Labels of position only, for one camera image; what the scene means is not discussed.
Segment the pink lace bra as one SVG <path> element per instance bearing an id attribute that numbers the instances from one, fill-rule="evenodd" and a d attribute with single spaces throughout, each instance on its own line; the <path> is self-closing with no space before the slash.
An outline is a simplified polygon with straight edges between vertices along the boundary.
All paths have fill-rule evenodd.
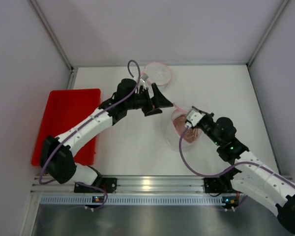
<path id="1" fill-rule="evenodd" d="M 177 118 L 174 118 L 173 120 L 175 131 L 179 136 L 181 136 L 181 134 L 186 129 L 184 126 L 185 121 L 186 121 L 186 115 L 184 114 L 179 115 Z M 188 145 L 191 145 L 195 143 L 196 141 L 198 141 L 201 134 L 202 134 L 201 130 L 189 128 L 188 131 L 183 136 L 183 141 L 187 143 Z"/>

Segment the white mesh laundry bag pink trim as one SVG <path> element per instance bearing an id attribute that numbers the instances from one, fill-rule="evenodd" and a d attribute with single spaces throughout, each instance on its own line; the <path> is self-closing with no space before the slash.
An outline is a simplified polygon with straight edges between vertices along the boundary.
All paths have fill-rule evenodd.
<path id="1" fill-rule="evenodd" d="M 158 89 L 164 92 L 172 81 L 173 73 L 167 65 L 161 62 L 151 62 L 143 68 L 141 78 L 144 79 L 150 95 L 153 95 L 151 85 L 155 83 Z"/>

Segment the spare white mesh laundry bag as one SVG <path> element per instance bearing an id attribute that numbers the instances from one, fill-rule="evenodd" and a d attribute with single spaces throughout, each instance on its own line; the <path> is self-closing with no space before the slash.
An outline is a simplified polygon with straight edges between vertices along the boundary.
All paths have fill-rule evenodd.
<path id="1" fill-rule="evenodd" d="M 169 123 L 165 131 L 165 139 L 168 145 L 175 151 L 179 151 L 179 139 L 185 130 L 185 121 L 188 114 L 187 107 L 182 107 L 173 103 L 174 111 L 171 113 Z M 202 131 L 199 129 L 190 129 L 183 136 L 181 146 L 182 150 L 190 150 L 200 139 Z"/>

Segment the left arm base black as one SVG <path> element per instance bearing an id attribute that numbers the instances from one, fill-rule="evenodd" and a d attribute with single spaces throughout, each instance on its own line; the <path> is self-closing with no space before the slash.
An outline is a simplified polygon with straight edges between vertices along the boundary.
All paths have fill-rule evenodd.
<path id="1" fill-rule="evenodd" d="M 97 180 L 93 186 L 100 188 L 107 193 L 113 193 L 117 189 L 117 181 L 118 179 L 115 177 L 102 177 Z M 80 184 L 75 184 L 74 193 L 101 193 L 101 191 Z"/>

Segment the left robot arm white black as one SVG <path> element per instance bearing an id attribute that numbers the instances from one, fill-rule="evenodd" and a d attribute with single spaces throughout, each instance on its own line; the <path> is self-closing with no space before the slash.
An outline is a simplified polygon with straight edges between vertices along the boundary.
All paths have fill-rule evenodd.
<path id="1" fill-rule="evenodd" d="M 139 109 L 147 117 L 162 113 L 163 108 L 173 107 L 156 84 L 151 87 L 153 96 L 135 80 L 123 79 L 112 97 L 102 102 L 82 122 L 56 137 L 47 136 L 40 156 L 42 173 L 48 173 L 59 184 L 94 184 L 100 173 L 75 162 L 75 155 L 96 135 L 123 119 L 129 110 Z"/>

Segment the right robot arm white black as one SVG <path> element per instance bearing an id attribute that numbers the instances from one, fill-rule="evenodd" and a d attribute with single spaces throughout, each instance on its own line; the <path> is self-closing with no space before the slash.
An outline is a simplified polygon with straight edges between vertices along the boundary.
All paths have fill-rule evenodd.
<path id="1" fill-rule="evenodd" d="M 217 145 L 219 156 L 236 170 L 230 180 L 232 188 L 266 207 L 295 235 L 295 183 L 277 174 L 240 142 L 229 118 L 214 121 L 213 114 L 192 111 L 187 120 Z"/>

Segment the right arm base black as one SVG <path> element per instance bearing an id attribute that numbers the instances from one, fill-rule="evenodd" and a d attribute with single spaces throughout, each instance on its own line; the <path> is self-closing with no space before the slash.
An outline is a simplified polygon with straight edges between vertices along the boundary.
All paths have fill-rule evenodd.
<path id="1" fill-rule="evenodd" d="M 231 180 L 234 179 L 234 176 L 239 174 L 239 172 L 228 172 L 221 175 L 220 177 L 206 177 L 203 178 L 204 181 L 204 190 L 208 194 L 226 194 L 226 193 L 235 193 L 233 189 Z"/>

